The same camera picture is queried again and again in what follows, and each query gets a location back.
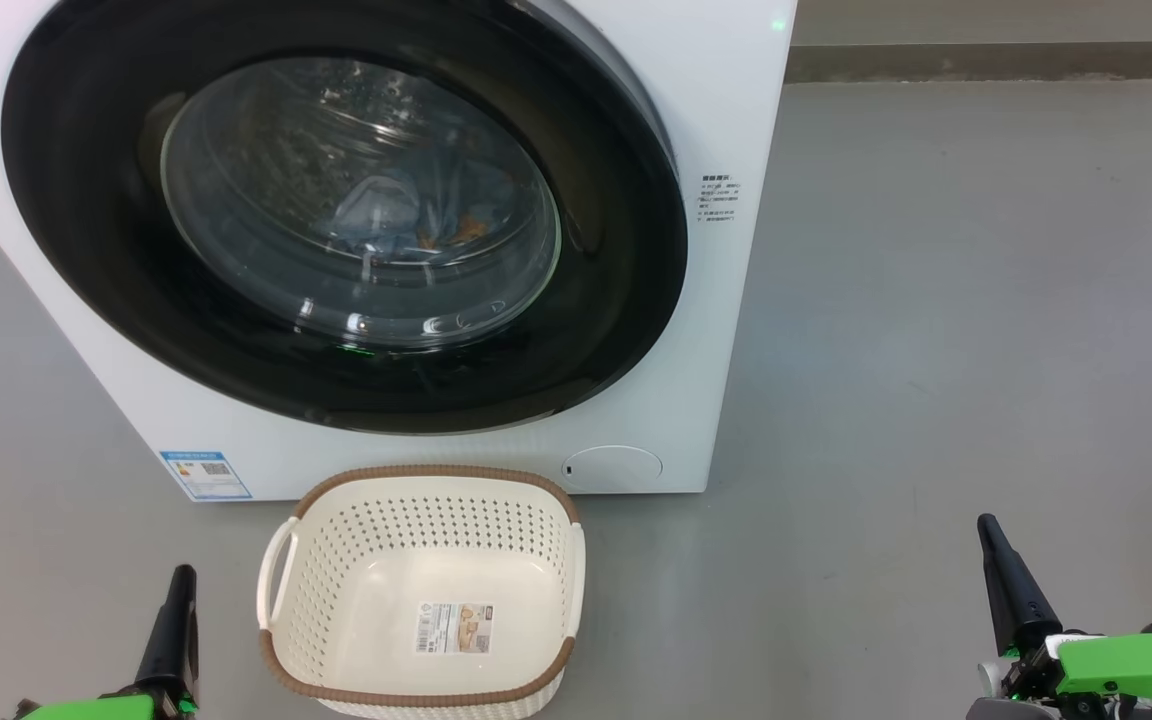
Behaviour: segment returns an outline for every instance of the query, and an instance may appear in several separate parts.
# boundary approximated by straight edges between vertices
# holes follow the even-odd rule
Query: brown basket rim
[[[296,507],[291,510],[294,518],[301,520],[305,516],[305,511],[310,509],[310,506],[314,505],[319,498],[326,495],[333,488],[343,486],[343,484],[351,483],[355,480],[373,480],[380,478],[412,478],[412,477],[438,477],[442,475],[444,477],[465,477],[465,478],[483,478],[488,480],[507,480],[515,483],[525,483],[529,486],[535,486],[547,491],[551,495],[555,497],[560,503],[563,506],[563,510],[567,510],[567,518],[573,522],[573,524],[579,523],[579,515],[576,513],[576,503],[573,499],[567,495],[561,487],[559,487],[553,480],[540,477],[538,473],[525,473],[522,470],[506,470],[502,468],[482,468],[476,465],[387,465],[381,468],[362,468],[356,470],[346,470],[343,473],[333,475],[326,480],[317,484],[314,488],[311,488],[305,497],[301,498],[301,501],[296,503]],[[500,702],[520,702],[522,698],[532,696],[532,694],[538,694],[548,683],[554,682],[559,673],[562,673],[563,667],[567,666],[567,661],[571,659],[573,649],[576,647],[576,638],[568,635],[563,638],[563,644],[558,649],[558,655],[554,657],[554,661],[550,662],[550,667],[545,667],[545,672],[530,683],[520,685],[517,688],[508,689],[508,691],[497,691],[497,692],[485,692],[485,694],[365,694],[357,691],[342,691],[342,689],[336,688],[325,688],[321,685],[311,685],[302,680],[295,679],[288,670],[283,667],[282,662],[278,660],[278,653],[274,651],[274,634],[268,629],[262,629],[260,631],[260,651],[262,657],[265,659],[265,665],[270,667],[270,673],[274,674],[274,679],[283,685],[283,688],[289,689],[294,694],[302,694],[302,696],[312,697],[317,700],[326,702],[347,702],[353,705],[376,705],[381,707],[463,707],[473,705],[495,705]]]

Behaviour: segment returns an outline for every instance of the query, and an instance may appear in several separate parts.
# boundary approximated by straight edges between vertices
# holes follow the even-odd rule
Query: washing machine
[[[700,492],[794,5],[0,0],[0,247],[196,501]]]

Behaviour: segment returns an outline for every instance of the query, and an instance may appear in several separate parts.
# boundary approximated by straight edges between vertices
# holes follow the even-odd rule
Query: door glass window
[[[160,170],[212,272],[347,343],[479,340],[558,264],[558,206],[526,151],[461,97],[379,65],[230,73],[180,109]]]

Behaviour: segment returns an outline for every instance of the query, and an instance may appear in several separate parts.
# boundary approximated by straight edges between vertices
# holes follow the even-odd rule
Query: laundry basket
[[[556,484],[372,468],[312,488],[278,529],[256,615],[279,682],[338,712],[508,720],[558,691],[584,588],[585,537]]]

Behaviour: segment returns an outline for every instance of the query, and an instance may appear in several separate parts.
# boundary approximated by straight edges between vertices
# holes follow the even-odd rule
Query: floor
[[[994,511],[1069,626],[1152,620],[1152,83],[788,88],[712,483],[584,497],[545,720],[961,717]],[[136,670],[200,575],[204,717],[288,505],[187,502],[0,255],[0,717]]]

